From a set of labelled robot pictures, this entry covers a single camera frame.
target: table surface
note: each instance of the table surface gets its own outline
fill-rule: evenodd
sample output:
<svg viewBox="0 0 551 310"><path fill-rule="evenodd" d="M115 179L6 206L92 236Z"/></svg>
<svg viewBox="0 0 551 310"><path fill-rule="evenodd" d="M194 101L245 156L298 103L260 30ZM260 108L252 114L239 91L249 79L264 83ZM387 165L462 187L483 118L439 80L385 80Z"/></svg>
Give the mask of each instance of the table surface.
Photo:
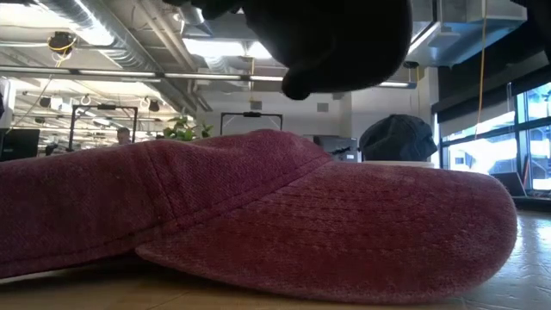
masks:
<svg viewBox="0 0 551 310"><path fill-rule="evenodd" d="M551 215L522 212L505 267L461 297L432 305L383 307L304 301L188 276L137 259L0 280L0 309L551 309Z"/></svg>

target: potted plant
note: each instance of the potted plant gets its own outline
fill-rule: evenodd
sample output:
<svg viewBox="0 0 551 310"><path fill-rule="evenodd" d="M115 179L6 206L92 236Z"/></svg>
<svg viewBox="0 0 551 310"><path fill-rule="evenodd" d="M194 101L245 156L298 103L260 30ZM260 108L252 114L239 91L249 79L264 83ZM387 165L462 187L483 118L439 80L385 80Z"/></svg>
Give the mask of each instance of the potted plant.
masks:
<svg viewBox="0 0 551 310"><path fill-rule="evenodd" d="M212 125L207 125L204 122L200 126L190 126L188 124L187 116L179 116L169 121L174 121L173 127L167 127L164 129L164 137L166 139L174 139L180 141L193 141L196 139L204 139L211 136L211 131L213 130Z"/></svg>

